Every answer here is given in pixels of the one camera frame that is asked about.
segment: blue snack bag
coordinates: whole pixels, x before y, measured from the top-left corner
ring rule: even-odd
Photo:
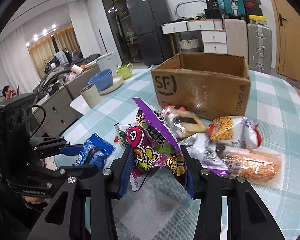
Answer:
[[[112,144],[94,133],[83,144],[78,158],[73,165],[95,165],[101,171],[106,164],[106,159],[113,151],[114,146]]]

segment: sf express logo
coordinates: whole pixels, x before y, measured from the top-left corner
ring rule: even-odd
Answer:
[[[164,96],[173,96],[177,91],[176,79],[171,76],[155,76],[156,87],[158,92]]]

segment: blue bowl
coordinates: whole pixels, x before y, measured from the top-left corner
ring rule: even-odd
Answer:
[[[95,84],[97,82],[100,82],[101,80],[103,80],[104,78],[106,78],[107,76],[112,75],[112,71],[111,69],[105,69],[101,72],[99,72],[98,74],[94,75],[88,82],[89,85],[91,84]]]
[[[105,69],[99,72],[89,80],[88,84],[95,84],[98,91],[111,87],[113,85],[112,71],[110,69]]]

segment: metal screw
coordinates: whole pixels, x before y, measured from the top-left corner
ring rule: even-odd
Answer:
[[[69,177],[68,183],[74,183],[77,179],[75,177]]]
[[[112,173],[111,169],[104,169],[104,170],[102,171],[102,174],[103,174],[103,175],[110,175],[111,173]]]
[[[202,170],[201,170],[201,173],[202,173],[203,175],[209,175],[209,174],[210,174],[210,170],[208,170],[208,169],[202,169]]]
[[[244,176],[238,176],[238,177],[237,177],[237,181],[243,183],[243,182],[246,181],[246,178],[245,178]]]

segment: white cup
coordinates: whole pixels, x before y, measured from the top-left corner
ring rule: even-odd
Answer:
[[[101,98],[95,84],[86,86],[80,93],[91,109],[101,102]]]

